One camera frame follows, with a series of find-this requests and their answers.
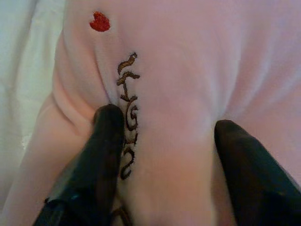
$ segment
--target white fabric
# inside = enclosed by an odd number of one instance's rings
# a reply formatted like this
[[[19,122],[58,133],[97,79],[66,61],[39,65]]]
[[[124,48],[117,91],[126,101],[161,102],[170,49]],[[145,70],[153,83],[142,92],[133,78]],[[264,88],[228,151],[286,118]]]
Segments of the white fabric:
[[[0,212],[51,91],[64,0],[0,0]]]

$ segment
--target red heart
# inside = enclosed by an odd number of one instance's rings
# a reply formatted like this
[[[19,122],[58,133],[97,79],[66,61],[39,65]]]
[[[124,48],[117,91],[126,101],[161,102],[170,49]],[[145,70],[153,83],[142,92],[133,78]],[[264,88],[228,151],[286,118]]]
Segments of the red heart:
[[[104,14],[100,12],[95,12],[93,16],[94,16],[94,21],[90,22],[90,26],[94,30],[98,32],[105,32],[109,30],[109,28],[111,27],[110,21]]]

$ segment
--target embroidered heart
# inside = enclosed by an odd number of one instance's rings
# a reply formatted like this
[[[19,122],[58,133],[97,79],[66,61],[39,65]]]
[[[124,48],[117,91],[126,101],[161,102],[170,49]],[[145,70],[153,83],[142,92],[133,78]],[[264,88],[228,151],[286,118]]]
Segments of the embroidered heart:
[[[105,32],[109,30],[109,28],[111,27],[110,21],[104,14],[102,14],[101,12],[95,12],[93,16],[94,16],[94,21],[90,22],[90,26],[94,30],[98,32]]]

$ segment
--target pink fabric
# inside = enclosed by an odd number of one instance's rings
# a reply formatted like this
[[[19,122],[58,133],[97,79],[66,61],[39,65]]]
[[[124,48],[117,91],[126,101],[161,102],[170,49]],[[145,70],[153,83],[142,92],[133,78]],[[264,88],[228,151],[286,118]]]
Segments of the pink fabric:
[[[96,11],[109,30],[91,28]],[[53,93],[7,199],[8,225],[33,222],[98,107],[126,111],[116,83],[126,71],[140,75],[126,79],[138,97],[138,138],[119,197],[135,225],[234,224],[214,147],[220,119],[256,136],[301,184],[300,21],[299,0],[69,1]]]

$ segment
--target pink garment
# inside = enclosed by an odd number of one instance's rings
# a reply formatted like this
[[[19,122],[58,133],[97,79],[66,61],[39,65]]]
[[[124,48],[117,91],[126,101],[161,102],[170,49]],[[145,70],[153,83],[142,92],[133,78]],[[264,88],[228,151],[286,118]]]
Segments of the pink garment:
[[[108,30],[91,27],[95,12]],[[134,225],[234,224],[214,146],[220,119],[257,137],[301,184],[300,21],[299,0],[70,0],[53,93],[4,207],[7,225],[35,220],[98,107],[127,112],[117,84],[127,72],[136,75],[124,82],[128,97],[137,97],[127,139],[138,135],[118,198]],[[130,161],[128,152],[122,167]]]

